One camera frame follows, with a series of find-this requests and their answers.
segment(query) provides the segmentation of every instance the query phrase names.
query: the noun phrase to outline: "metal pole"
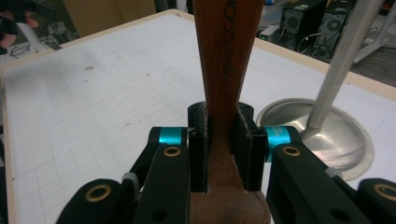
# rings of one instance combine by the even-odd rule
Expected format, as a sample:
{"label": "metal pole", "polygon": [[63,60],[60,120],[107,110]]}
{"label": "metal pole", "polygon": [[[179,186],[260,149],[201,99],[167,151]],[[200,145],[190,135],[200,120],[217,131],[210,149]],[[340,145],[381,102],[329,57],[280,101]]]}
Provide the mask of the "metal pole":
{"label": "metal pole", "polygon": [[303,139],[320,132],[323,122],[332,108],[332,103],[340,91],[347,72],[382,3],[383,0],[360,0],[357,2],[309,115],[306,129],[302,132]]}

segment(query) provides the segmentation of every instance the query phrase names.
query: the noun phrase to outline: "grid surface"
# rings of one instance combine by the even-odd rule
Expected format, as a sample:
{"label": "grid surface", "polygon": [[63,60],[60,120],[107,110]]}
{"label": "grid surface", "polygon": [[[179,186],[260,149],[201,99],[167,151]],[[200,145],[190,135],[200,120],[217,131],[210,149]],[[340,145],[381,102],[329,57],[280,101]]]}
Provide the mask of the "grid surface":
{"label": "grid surface", "polygon": [[[276,100],[315,98],[322,79],[254,48],[241,101],[258,113]],[[10,68],[5,82],[19,223],[54,223],[85,183],[120,181],[151,127],[186,126],[187,107],[205,99],[194,25],[174,15]],[[396,169],[386,152],[396,104],[350,85],[336,104],[383,152],[367,175],[395,181],[383,170]]]}

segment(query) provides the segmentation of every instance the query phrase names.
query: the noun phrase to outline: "white table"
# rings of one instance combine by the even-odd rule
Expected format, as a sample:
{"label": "white table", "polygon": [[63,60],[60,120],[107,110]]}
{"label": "white table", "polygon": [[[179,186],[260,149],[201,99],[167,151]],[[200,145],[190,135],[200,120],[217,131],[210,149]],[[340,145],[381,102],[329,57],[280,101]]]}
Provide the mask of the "white table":
{"label": "white table", "polygon": [[[1,67],[10,223],[53,223],[85,183],[120,181],[152,126],[187,126],[187,107],[205,99],[192,20],[170,10]],[[257,116],[277,100],[315,99],[327,68],[257,40],[241,102]],[[334,104],[375,145],[372,167],[351,186],[396,181],[395,102],[392,87],[348,75]]]}

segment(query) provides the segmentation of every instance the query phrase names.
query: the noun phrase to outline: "person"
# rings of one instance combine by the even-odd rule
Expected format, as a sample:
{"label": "person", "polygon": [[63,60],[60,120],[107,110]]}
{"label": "person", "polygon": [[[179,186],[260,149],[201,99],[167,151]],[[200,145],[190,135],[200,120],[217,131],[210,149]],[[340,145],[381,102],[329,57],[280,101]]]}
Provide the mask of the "person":
{"label": "person", "polygon": [[[12,13],[8,10],[4,12],[0,12],[0,16],[8,19],[12,19]],[[38,26],[38,22],[32,19],[31,13],[29,11],[25,12],[25,16],[26,16],[26,24],[32,27]],[[9,35],[9,34],[2,34],[2,36],[3,39],[0,41],[0,47],[3,49],[6,49],[9,46],[11,46],[15,42],[15,39],[17,38],[15,35]]]}

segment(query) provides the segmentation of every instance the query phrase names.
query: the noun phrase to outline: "wooden handle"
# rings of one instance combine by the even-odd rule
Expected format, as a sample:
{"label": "wooden handle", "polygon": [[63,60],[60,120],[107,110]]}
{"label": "wooden handle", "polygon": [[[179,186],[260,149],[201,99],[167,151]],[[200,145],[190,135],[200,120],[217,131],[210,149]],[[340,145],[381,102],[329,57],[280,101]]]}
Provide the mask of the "wooden handle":
{"label": "wooden handle", "polygon": [[232,148],[233,121],[263,0],[194,0],[211,147],[209,187],[242,188]]}
{"label": "wooden handle", "polygon": [[208,193],[191,194],[191,223],[269,223],[261,192],[245,192],[231,153],[233,123],[264,0],[194,0],[207,125]]}

